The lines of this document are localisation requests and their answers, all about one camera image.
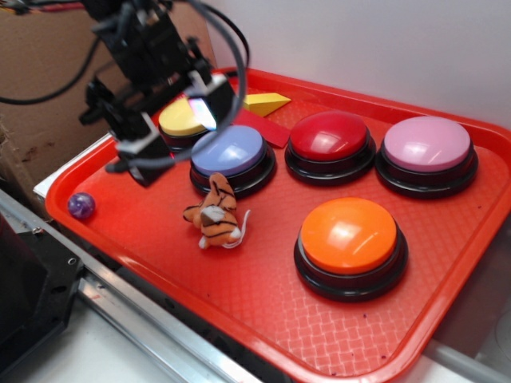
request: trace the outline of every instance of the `tray rim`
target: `tray rim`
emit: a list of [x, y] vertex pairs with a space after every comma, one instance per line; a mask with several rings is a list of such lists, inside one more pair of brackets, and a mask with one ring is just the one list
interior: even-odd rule
[[[429, 115], [443, 116], [445, 118], [455, 120], [467, 128], [471, 136], [474, 135], [474, 142], [478, 141], [481, 136], [490, 136], [492, 142], [494, 141], [496, 144], [498, 143], [498, 150], [493, 151], [500, 157], [508, 157], [506, 164], [511, 174], [511, 161], [509, 161], [511, 158], [511, 131], [495, 124], [439, 112], [433, 109], [416, 107], [397, 101], [388, 101], [379, 97], [366, 96], [361, 93], [354, 93], [351, 91], [332, 88], [330, 86], [318, 85], [309, 81], [297, 80], [255, 69], [250, 69], [248, 71], [248, 80], [251, 87], [255, 89], [262, 91], [271, 90], [272, 92], [282, 93], [284, 96], [286, 95], [285, 93], [289, 92], [310, 94], [311, 97], [313, 97], [314, 94], [321, 93], [322, 105], [339, 109], [340, 104], [342, 104], [343, 110], [348, 112], [356, 113], [356, 111], [360, 110], [360, 107], [363, 106], [365, 109], [370, 109], [370, 113], [364, 114], [364, 116], [389, 124], [394, 124], [400, 120], [411, 118], [413, 116]], [[66, 185], [70, 184], [76, 186], [79, 184], [78, 181], [88, 178], [101, 167], [101, 165], [95, 166], [97, 163], [105, 164], [116, 154], [115, 141], [113, 139], [109, 139], [98, 148], [85, 155], [77, 163], [69, 167], [53, 182], [50, 187], [46, 197], [46, 209], [54, 219], [67, 226], [70, 230], [75, 231], [74, 229], [80, 227], [80, 232], [87, 235], [86, 238], [90, 242], [93, 242], [95, 246], [100, 248], [100, 250], [118, 258], [119, 255], [126, 253], [126, 249], [119, 251], [117, 246], [105, 246], [102, 236], [88, 229], [84, 223], [71, 219], [69, 215], [57, 207], [61, 204], [62, 199], [67, 196], [66, 190], [63, 190], [62, 188], [65, 188]], [[484, 255], [485, 249], [488, 247], [505, 218], [508, 216], [510, 210], [511, 177], [508, 179], [507, 184], [505, 184], [502, 188], [497, 200], [493, 201], [493, 206], [481, 220], [473, 239], [463, 251], [464, 255], [462, 257], [462, 262], [457, 262], [452, 266], [450, 270], [450, 277], [444, 278], [438, 285], [435, 293], [432, 294], [432, 297], [434, 296], [435, 299], [430, 298], [428, 300], [424, 310], [422, 311], [422, 315], [416, 318], [414, 324], [410, 327], [411, 335], [406, 338], [405, 342], [401, 342], [399, 344], [398, 348], [394, 351], [393, 356], [388, 358], [388, 361], [384, 365], [378, 369], [370, 371], [369, 373], [353, 377], [330, 377], [319, 373], [304, 362], [297, 361], [295, 357], [290, 355], [285, 349], [278, 347], [274, 343], [269, 342], [267, 339], [255, 336], [249, 328], [247, 328], [244, 324], [239, 323], [234, 318], [230, 318], [228, 314], [220, 317], [217, 315], [215, 326], [236, 338], [238, 342], [248, 347], [252, 352], [259, 354], [263, 359], [270, 363], [276, 364], [278, 361], [280, 369], [299, 381], [356, 382], [388, 381], [392, 378], [396, 378], [411, 367], [420, 357], [422, 350], [426, 347], [427, 342], [432, 337], [438, 324], [450, 308], [454, 299], [458, 296], [459, 291], [464, 286], [472, 270], [477, 265], [480, 258]], [[177, 290], [179, 290], [176, 284], [164, 280], [140, 263], [137, 263], [136, 272], [142, 278], [150, 278], [152, 281], [155, 281], [156, 287], [163, 289], [166, 294], [168, 294], [169, 291], [177, 292]], [[187, 306], [186, 302], [190, 302], [190, 300], [192, 300], [193, 305], [190, 306], [199, 308], [199, 312], [196, 312], [196, 314], [200, 317], [208, 320], [208, 314], [216, 314], [212, 312], [210, 304], [204, 302], [202, 298], [196, 296], [193, 292], [188, 290], [180, 290], [178, 292], [179, 298], [171, 296], [185, 306]]]

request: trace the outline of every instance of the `white wall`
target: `white wall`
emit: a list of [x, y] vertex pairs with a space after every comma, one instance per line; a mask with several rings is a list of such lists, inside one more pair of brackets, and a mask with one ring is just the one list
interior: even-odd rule
[[[510, 0], [211, 0], [252, 67], [511, 129]], [[231, 65], [212, 33], [219, 66]]]

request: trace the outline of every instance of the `blue button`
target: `blue button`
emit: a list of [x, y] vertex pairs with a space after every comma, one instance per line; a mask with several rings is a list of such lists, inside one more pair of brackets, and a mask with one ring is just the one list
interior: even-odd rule
[[255, 129], [233, 125], [198, 140], [192, 149], [192, 162], [206, 176], [220, 172], [229, 177], [257, 164], [264, 148], [263, 137]]

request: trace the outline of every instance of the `yellow button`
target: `yellow button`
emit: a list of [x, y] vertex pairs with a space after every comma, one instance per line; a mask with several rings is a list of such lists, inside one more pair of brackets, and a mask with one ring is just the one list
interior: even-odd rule
[[186, 98], [180, 98], [165, 108], [158, 122], [161, 130], [170, 136], [191, 136], [206, 130], [197, 122]]
[[332, 274], [361, 274], [382, 265], [392, 254], [397, 228], [383, 207], [361, 198], [319, 205], [302, 225], [309, 260]]

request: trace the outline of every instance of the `tiger toy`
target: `tiger toy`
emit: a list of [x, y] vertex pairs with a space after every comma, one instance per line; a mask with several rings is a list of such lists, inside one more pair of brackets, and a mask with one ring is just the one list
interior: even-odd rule
[[199, 241], [201, 249], [210, 246], [236, 247], [243, 240], [250, 211], [245, 214], [240, 229], [235, 216], [236, 198], [227, 178], [213, 173], [209, 177], [209, 186], [210, 192], [199, 204], [184, 209], [183, 218], [202, 232]]

